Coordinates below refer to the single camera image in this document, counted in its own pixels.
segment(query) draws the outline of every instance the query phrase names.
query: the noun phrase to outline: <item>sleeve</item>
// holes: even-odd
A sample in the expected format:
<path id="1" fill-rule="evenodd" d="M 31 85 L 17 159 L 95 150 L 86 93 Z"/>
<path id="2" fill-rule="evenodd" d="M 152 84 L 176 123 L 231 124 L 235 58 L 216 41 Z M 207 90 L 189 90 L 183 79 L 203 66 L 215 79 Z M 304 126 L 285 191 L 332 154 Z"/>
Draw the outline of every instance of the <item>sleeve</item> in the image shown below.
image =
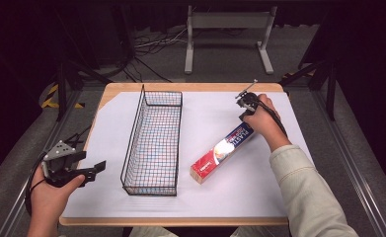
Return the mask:
<path id="1" fill-rule="evenodd" d="M 276 149 L 270 165 L 288 212 L 292 236 L 357 236 L 343 209 L 297 145 Z"/>

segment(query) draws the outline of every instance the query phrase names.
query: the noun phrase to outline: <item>wire basket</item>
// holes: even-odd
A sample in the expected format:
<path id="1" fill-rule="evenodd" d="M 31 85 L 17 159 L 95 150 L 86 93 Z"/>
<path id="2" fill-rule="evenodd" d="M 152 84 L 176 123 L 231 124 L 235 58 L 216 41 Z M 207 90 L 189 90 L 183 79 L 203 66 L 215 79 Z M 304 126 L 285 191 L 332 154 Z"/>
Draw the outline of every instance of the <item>wire basket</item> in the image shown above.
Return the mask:
<path id="1" fill-rule="evenodd" d="M 142 87 L 121 171 L 133 196 L 176 196 L 183 94 Z"/>

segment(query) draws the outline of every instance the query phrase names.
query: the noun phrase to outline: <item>hand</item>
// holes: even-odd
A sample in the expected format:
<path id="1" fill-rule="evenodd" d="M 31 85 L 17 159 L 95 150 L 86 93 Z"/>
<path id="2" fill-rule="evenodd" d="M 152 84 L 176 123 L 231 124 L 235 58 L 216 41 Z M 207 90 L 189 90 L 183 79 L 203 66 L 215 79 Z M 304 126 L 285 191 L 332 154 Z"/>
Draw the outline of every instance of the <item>hand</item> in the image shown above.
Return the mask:
<path id="1" fill-rule="evenodd" d="M 36 169 L 32 187 L 44 179 L 41 166 Z M 57 221 L 70 195 L 84 182 L 80 175 L 62 188 L 41 182 L 32 191 L 32 220 L 28 236 L 57 236 Z"/>
<path id="2" fill-rule="evenodd" d="M 278 112 L 272 104 L 272 100 L 266 94 L 260 94 L 258 99 L 272 109 L 280 119 Z M 244 116 L 244 122 L 266 139 L 271 152 L 280 146 L 291 144 L 270 114 L 261 107 L 257 107 L 252 116 Z"/>

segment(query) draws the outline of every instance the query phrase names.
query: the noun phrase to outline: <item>wooden table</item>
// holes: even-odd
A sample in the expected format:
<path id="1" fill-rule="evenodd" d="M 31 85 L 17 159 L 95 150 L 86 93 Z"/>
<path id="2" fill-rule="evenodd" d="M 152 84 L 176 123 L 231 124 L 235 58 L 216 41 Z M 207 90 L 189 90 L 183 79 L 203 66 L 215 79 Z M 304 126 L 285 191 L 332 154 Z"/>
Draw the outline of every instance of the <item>wooden table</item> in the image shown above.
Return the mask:
<path id="1" fill-rule="evenodd" d="M 146 91 L 182 91 L 182 92 L 241 92 L 250 83 L 112 83 L 104 92 L 99 103 L 101 109 L 120 92 L 139 92 L 142 85 Z M 250 91 L 283 92 L 282 87 L 275 83 L 258 83 Z M 284 217 L 60 217 L 62 225 L 89 226 L 238 226 L 238 225 L 286 225 Z"/>

